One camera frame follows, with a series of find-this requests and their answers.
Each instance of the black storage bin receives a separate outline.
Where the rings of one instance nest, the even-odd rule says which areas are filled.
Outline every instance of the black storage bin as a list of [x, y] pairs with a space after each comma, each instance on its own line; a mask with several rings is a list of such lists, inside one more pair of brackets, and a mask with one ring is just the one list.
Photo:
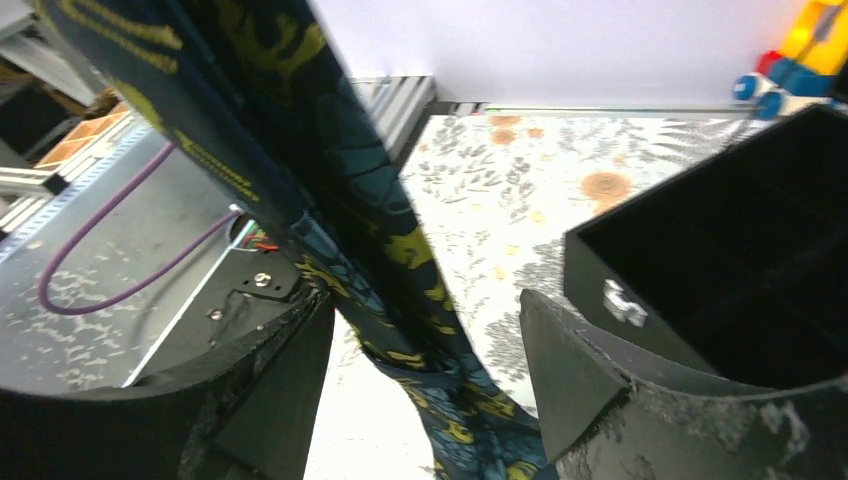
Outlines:
[[848, 117], [810, 107], [569, 231], [564, 293], [596, 326], [731, 380], [843, 374]]

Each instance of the floral pattern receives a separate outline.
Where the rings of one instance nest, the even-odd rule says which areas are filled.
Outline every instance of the floral pattern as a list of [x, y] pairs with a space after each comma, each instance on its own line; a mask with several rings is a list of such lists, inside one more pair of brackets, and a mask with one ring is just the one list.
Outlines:
[[[518, 295], [534, 288], [570, 307], [561, 292], [563, 233], [720, 150], [741, 124], [548, 116], [430, 120], [402, 172], [404, 185], [475, 350], [528, 411], [535, 412], [535, 399]], [[366, 473], [433, 478], [430, 445], [414, 407], [359, 354], [341, 319], [325, 385], [307, 480]], [[376, 402], [368, 410], [374, 413], [363, 416], [350, 407], [356, 398]], [[377, 455], [380, 471], [366, 472]]]

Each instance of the bolt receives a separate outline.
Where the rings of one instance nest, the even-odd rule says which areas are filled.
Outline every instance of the bolt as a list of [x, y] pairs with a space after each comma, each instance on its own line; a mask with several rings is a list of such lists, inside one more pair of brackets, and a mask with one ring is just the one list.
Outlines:
[[267, 287], [271, 284], [271, 275], [267, 273], [257, 273], [255, 277], [253, 277], [253, 282], [257, 287]]

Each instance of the gray metal plate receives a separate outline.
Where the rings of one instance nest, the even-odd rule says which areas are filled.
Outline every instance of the gray metal plate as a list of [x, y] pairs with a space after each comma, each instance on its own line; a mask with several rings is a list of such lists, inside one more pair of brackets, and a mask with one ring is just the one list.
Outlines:
[[[215, 235], [173, 272], [134, 297], [90, 315], [44, 310], [35, 282], [51, 257], [98, 207], [163, 146], [147, 135], [27, 245], [0, 263], [0, 385], [34, 393], [120, 386], [227, 247]], [[174, 153], [71, 253], [53, 300], [81, 306], [116, 295], [178, 254], [227, 213], [206, 174]]]

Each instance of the toy vehicle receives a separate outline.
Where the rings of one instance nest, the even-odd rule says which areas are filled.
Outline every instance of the toy vehicle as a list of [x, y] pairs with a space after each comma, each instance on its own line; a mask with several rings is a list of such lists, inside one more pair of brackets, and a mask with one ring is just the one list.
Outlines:
[[811, 0], [781, 48], [764, 54], [754, 72], [736, 81], [733, 97], [756, 102], [757, 118], [764, 120], [833, 103], [828, 92], [846, 56], [848, 14], [842, 0]]

